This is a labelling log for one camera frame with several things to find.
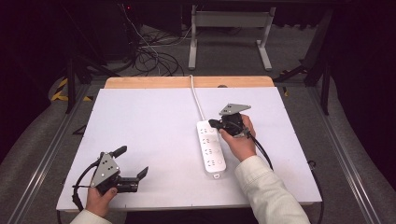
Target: power strip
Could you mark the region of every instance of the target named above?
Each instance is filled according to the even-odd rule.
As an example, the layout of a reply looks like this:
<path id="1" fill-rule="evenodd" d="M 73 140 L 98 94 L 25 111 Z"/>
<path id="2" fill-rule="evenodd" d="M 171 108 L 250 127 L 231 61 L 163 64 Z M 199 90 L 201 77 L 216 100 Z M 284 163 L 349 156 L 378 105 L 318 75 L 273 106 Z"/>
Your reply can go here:
<path id="1" fill-rule="evenodd" d="M 198 121 L 198 137 L 206 171 L 215 179 L 225 171 L 226 163 L 221 150 L 218 131 L 207 120 Z"/>

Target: power outlet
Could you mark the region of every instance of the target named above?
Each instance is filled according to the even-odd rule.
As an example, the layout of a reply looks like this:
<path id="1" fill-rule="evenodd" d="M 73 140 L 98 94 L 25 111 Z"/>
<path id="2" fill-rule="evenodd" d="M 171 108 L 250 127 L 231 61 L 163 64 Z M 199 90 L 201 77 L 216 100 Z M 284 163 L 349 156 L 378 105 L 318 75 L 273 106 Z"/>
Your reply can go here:
<path id="1" fill-rule="evenodd" d="M 210 127 L 207 120 L 197 123 L 198 137 L 202 150 L 205 170 L 215 179 L 225 171 L 226 163 L 222 154 L 219 136 L 216 129 Z"/>

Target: sleeve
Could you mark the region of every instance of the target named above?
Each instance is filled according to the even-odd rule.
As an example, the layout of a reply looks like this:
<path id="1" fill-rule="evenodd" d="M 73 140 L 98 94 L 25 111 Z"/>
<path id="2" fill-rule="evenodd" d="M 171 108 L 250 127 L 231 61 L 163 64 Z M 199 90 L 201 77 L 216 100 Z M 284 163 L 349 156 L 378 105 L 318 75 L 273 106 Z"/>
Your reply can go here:
<path id="1" fill-rule="evenodd" d="M 88 210 L 82 210 L 70 224 L 111 224 Z"/>
<path id="2" fill-rule="evenodd" d="M 260 224 L 309 224 L 303 208 L 262 158 L 245 159 L 236 167 L 235 175 Z"/>

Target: gray carpet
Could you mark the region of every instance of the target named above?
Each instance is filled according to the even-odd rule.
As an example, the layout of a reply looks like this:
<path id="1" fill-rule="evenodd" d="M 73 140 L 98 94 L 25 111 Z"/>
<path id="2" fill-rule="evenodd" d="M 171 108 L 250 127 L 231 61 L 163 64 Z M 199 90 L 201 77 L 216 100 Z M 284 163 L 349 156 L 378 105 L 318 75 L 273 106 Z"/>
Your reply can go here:
<path id="1" fill-rule="evenodd" d="M 242 29 L 236 35 L 226 35 L 218 31 L 203 31 L 198 36 L 197 66 L 194 71 L 188 71 L 189 40 L 172 47 L 156 48 L 177 58 L 186 74 L 196 76 L 270 76 L 277 77 L 286 69 L 299 65 L 311 41 L 315 29 L 277 28 L 273 27 L 267 43 L 273 71 L 265 72 L 260 54 L 256 49 L 255 40 L 260 39 L 262 30 Z M 129 76 L 136 74 L 134 69 L 128 69 L 121 74 Z M 158 71 L 150 73 L 156 76 Z M 288 80 L 282 86 L 287 86 L 289 96 L 282 95 L 291 122 L 300 140 L 305 156 L 315 161 L 315 173 L 323 190 L 325 204 L 322 223 L 366 223 L 359 203 L 352 192 L 340 161 L 337 159 L 329 139 L 329 134 L 323 124 L 321 115 L 311 99 L 308 89 L 302 84 L 304 75 Z M 95 96 L 105 84 L 104 77 L 95 77 L 87 95 Z M 82 102 L 70 127 L 67 129 L 59 151 L 46 174 L 41 188 L 28 207 L 21 223 L 56 223 L 55 206 L 62 190 L 61 183 L 66 178 L 68 169 L 74 159 L 81 139 L 72 132 L 87 124 L 94 102 Z M 26 186 L 29 184 L 33 171 L 50 146 L 51 140 L 64 118 L 67 102 L 55 101 L 44 111 L 23 133 L 6 159 L 0 166 L 1 223 L 7 223 L 18 204 Z M 396 193 L 378 172 L 364 151 L 356 135 L 348 125 L 343 109 L 340 106 L 335 85 L 332 83 L 329 101 L 329 120 L 337 133 L 340 142 L 353 160 L 364 184 L 367 195 L 382 223 L 396 223 Z M 320 204 L 306 205 L 304 210 L 312 223 L 317 223 Z M 76 214 L 61 213 L 63 223 L 70 222 Z M 123 223 L 125 213 L 112 212 L 108 218 L 113 223 Z"/>

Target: human hand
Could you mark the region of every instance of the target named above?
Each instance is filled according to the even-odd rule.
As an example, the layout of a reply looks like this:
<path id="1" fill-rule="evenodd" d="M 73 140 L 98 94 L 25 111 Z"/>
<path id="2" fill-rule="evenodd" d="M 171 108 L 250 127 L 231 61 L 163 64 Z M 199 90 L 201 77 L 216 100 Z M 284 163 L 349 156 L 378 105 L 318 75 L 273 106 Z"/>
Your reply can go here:
<path id="1" fill-rule="evenodd" d="M 253 124 L 251 123 L 250 118 L 246 115 L 242 115 L 242 121 L 250 130 L 251 135 L 256 137 L 256 132 L 253 129 Z M 244 161 L 245 159 L 256 155 L 256 146 L 251 138 L 247 138 L 246 136 L 234 138 L 223 129 L 220 129 L 219 133 L 224 141 L 227 142 L 231 152 L 239 161 Z"/>
<path id="2" fill-rule="evenodd" d="M 86 210 L 99 217 L 105 217 L 108 213 L 108 204 L 117 195 L 117 189 L 109 189 L 103 196 L 97 188 L 88 188 Z"/>

